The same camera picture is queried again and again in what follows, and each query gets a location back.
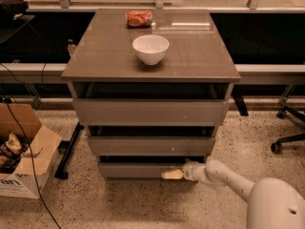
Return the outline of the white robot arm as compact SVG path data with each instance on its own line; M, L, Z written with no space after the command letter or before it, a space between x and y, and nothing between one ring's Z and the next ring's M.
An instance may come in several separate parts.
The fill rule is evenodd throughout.
M188 161L161 174L164 179L200 181L219 189L230 187L247 203L247 229L305 229L305 199L287 182L265 177L252 182L219 160Z

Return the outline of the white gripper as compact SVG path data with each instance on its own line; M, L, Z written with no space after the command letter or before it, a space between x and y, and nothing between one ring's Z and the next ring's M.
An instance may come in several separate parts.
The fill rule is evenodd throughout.
M164 179L182 179L184 177L190 181L205 181L207 178L206 166L203 163L185 158L185 164L182 166L182 170L172 169L163 172L161 176Z

